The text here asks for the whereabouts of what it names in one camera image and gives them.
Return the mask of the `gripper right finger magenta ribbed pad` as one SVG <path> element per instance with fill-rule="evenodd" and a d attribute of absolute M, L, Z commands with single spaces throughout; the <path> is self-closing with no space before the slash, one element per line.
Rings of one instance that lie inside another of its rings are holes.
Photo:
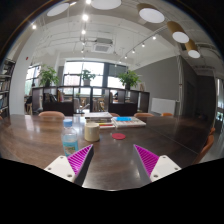
<path fill-rule="evenodd" d="M 167 155 L 157 156 L 149 150 L 133 145 L 133 155 L 143 185 L 157 181 L 180 170 Z"/>

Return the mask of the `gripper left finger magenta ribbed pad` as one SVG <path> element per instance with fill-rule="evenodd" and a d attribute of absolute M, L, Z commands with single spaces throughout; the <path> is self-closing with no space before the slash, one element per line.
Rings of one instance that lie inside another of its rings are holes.
<path fill-rule="evenodd" d="M 93 155 L 94 147 L 88 145 L 68 157 L 57 157 L 45 171 L 82 186 Z"/>

